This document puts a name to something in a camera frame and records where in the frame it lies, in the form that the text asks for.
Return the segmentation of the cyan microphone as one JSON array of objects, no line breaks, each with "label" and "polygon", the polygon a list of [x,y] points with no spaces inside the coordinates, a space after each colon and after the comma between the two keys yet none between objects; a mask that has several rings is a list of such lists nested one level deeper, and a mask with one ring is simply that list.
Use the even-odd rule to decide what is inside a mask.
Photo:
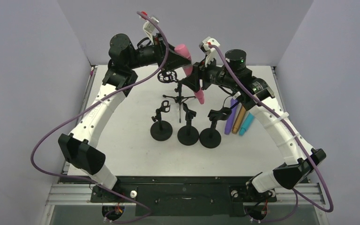
[{"label": "cyan microphone", "polygon": [[246,116],[245,120],[243,121],[240,129],[239,129],[239,135],[240,136],[243,136],[250,128],[251,124],[253,123],[254,121],[254,116],[252,113],[248,113],[248,115]]}]

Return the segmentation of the gold mic black stand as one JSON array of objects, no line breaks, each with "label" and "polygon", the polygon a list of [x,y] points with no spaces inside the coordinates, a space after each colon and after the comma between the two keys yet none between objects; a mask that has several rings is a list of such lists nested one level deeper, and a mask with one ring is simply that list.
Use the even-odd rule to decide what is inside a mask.
[{"label": "gold mic black stand", "polygon": [[183,110],[185,111],[186,125],[178,130],[177,138],[181,144],[191,146],[196,144],[199,140],[199,132],[192,126],[192,120],[196,117],[196,112],[189,109],[186,103],[183,103],[182,105]]}]

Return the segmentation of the purple microphone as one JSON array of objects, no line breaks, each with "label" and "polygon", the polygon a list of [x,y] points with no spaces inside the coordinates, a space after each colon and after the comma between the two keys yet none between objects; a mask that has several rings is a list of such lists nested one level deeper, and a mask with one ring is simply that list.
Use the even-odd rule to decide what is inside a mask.
[{"label": "purple microphone", "polygon": [[232,131],[235,114],[237,112],[237,107],[238,107],[238,101],[235,99],[231,99],[230,109],[232,112],[231,112],[229,118],[226,120],[225,129],[224,129],[225,135],[229,135]]}]

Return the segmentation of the gold microphone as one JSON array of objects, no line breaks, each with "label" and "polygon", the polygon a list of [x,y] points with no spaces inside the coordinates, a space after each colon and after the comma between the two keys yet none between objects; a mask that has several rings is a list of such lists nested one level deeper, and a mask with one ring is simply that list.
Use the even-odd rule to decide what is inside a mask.
[{"label": "gold microphone", "polygon": [[241,108],[240,108],[240,110],[238,112],[238,115],[237,115],[237,117],[235,119],[235,122],[233,124],[232,130],[231,130],[232,134],[236,134],[240,130],[240,127],[241,127],[242,122],[243,122],[243,120],[245,118],[246,112],[247,111],[246,111],[245,107],[241,106]]}]

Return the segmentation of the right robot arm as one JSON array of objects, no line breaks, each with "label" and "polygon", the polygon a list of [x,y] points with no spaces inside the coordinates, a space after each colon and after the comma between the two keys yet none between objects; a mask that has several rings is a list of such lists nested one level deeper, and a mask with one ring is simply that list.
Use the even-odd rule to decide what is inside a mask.
[{"label": "right robot arm", "polygon": [[326,158],[323,149],[316,149],[299,134],[289,120],[289,114],[279,105],[271,87],[261,78],[253,76],[246,66],[247,53],[231,49],[222,54],[217,46],[210,45],[205,58],[184,66],[184,84],[196,94],[211,85],[228,88],[264,127],[279,149],[284,162],[268,172],[254,176],[246,183],[246,195],[258,200],[271,189],[293,189]]}]

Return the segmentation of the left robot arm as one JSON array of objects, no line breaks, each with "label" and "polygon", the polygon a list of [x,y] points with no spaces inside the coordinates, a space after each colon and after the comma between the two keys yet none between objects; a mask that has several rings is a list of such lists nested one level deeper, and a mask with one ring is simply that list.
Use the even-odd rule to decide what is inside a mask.
[{"label": "left robot arm", "polygon": [[151,44],[138,48],[120,33],[110,40],[109,56],[108,70],[91,110],[68,135],[60,135],[58,144],[65,160],[103,186],[103,196],[114,202],[121,195],[120,181],[106,166],[105,154],[96,147],[112,114],[138,78],[134,69],[158,64],[160,71],[169,72],[189,65],[191,54],[184,44],[165,45],[160,33],[152,37]]}]

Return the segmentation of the pink microphone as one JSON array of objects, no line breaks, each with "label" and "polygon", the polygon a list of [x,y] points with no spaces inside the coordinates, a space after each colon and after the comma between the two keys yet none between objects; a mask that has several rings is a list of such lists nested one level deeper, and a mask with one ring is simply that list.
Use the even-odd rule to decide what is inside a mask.
[{"label": "pink microphone", "polygon": [[[187,46],[185,44],[177,45],[174,48],[174,50],[177,54],[183,56],[184,58],[187,58],[188,60],[192,60],[191,53],[189,52],[189,49],[187,48]],[[184,71],[186,77],[188,77],[192,74],[193,67],[191,65],[184,66],[182,68],[183,68],[183,71]],[[194,92],[194,95],[195,95],[195,98],[198,99],[199,103],[201,105],[203,105],[204,101],[205,101],[203,90],[200,88],[198,91]]]}]

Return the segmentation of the purple mic black stand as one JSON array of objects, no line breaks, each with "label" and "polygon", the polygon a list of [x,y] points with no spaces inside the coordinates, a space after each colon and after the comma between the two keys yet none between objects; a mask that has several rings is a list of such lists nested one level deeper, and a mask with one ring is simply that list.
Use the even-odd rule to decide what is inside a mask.
[{"label": "purple mic black stand", "polygon": [[202,146],[213,149],[220,145],[221,134],[216,129],[217,123],[219,120],[227,120],[231,114],[232,110],[228,107],[222,107],[220,110],[210,110],[208,118],[211,125],[199,134],[199,141]]}]

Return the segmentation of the cyan mic black stand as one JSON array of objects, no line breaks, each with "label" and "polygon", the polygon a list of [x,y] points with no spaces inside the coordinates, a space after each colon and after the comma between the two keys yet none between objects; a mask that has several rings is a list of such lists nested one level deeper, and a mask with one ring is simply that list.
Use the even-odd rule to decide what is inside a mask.
[{"label": "cyan mic black stand", "polygon": [[165,120],[162,120],[162,113],[168,113],[170,111],[171,105],[168,100],[164,100],[161,103],[161,106],[156,109],[156,115],[151,117],[153,124],[150,128],[150,134],[152,138],[156,141],[166,141],[173,134],[173,128],[171,124]]}]

